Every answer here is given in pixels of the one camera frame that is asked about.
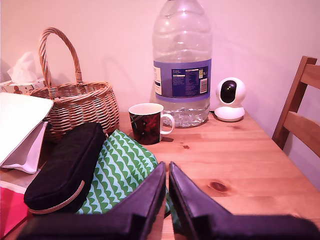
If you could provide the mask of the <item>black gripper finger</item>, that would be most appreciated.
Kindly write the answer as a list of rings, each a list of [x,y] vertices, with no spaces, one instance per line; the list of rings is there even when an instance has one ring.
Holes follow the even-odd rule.
[[[166,164],[148,177],[109,212],[108,240],[145,240],[165,199]]]
[[[214,228],[231,213],[203,192],[173,161],[169,194],[189,240],[220,240]]]

